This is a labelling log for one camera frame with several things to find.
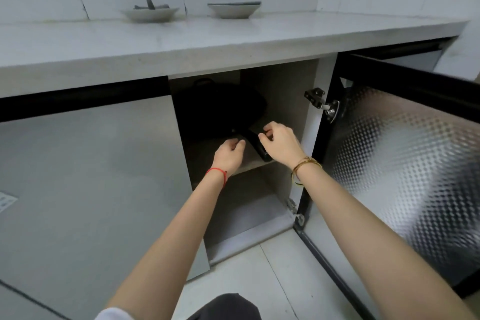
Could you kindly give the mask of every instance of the plate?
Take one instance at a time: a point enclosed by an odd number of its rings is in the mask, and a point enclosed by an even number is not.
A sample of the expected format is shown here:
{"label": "plate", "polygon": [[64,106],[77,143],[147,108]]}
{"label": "plate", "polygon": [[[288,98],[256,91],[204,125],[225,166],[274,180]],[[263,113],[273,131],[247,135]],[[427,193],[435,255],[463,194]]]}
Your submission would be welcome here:
{"label": "plate", "polygon": [[223,19],[247,19],[255,10],[260,8],[259,1],[243,1],[243,2],[229,2],[229,3],[209,3],[207,6],[212,9],[215,14]]}
{"label": "plate", "polygon": [[129,9],[122,13],[131,21],[138,23],[163,23],[172,19],[179,8]]}

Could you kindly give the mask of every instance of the metal hinge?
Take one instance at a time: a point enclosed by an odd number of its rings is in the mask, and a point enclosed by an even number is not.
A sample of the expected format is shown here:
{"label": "metal hinge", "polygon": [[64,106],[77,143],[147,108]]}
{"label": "metal hinge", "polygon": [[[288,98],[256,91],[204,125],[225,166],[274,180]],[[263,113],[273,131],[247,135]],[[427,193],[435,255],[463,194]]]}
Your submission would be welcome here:
{"label": "metal hinge", "polygon": [[330,123],[333,123],[339,112],[340,102],[338,100],[333,100],[331,103],[325,103],[325,91],[321,88],[316,87],[311,90],[305,91],[305,97],[310,101],[310,103],[317,109],[321,109],[325,112],[327,120]]}
{"label": "metal hinge", "polygon": [[286,206],[292,212],[292,214],[295,215],[295,217],[298,219],[298,224],[300,226],[303,226],[305,224],[305,217],[302,214],[297,214],[298,208],[295,202],[291,198],[289,198],[286,200]]}

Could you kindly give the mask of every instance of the countertop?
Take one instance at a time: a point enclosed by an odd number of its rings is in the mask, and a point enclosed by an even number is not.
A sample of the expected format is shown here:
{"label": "countertop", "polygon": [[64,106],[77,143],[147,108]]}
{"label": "countertop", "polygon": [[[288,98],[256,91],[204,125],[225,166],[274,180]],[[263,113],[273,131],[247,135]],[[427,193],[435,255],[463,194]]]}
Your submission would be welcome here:
{"label": "countertop", "polygon": [[350,13],[0,26],[0,97],[303,60],[459,35],[468,21]]}

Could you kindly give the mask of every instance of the hand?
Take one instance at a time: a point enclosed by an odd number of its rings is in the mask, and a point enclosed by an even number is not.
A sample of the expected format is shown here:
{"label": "hand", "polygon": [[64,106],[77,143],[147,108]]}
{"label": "hand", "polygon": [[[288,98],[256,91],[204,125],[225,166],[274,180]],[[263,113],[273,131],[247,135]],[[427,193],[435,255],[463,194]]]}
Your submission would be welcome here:
{"label": "hand", "polygon": [[227,139],[215,152],[212,167],[226,171],[226,177],[238,170],[243,160],[245,141],[237,138]]}
{"label": "hand", "polygon": [[295,166],[306,157],[292,128],[271,122],[265,125],[263,130],[266,131],[266,135],[260,133],[258,138],[267,153],[272,156],[275,161],[293,170]]}

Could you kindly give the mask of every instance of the bangle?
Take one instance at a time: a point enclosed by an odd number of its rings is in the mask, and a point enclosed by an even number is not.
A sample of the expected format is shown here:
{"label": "bangle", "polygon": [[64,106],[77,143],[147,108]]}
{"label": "bangle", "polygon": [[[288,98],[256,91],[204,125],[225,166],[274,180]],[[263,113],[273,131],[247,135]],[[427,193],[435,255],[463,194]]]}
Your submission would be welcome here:
{"label": "bangle", "polygon": [[295,181],[295,177],[297,178],[297,180],[300,180],[299,177],[297,176],[297,171],[300,167],[302,167],[304,164],[314,164],[314,165],[317,165],[319,166],[320,168],[322,168],[322,165],[320,163],[317,162],[317,160],[315,158],[312,158],[312,157],[305,157],[305,158],[302,158],[302,160],[300,161],[299,164],[297,164],[295,166],[295,168],[292,170],[292,183],[293,184],[296,184],[297,186],[303,186],[303,183],[301,182],[296,182]]}
{"label": "bangle", "polygon": [[226,183],[227,183],[227,172],[222,170],[221,168],[218,168],[218,167],[212,167],[210,168],[207,172],[205,172],[205,176],[207,176],[207,173],[209,173],[210,171],[212,170],[218,170],[220,171],[221,173],[223,173],[223,187],[225,187]]}

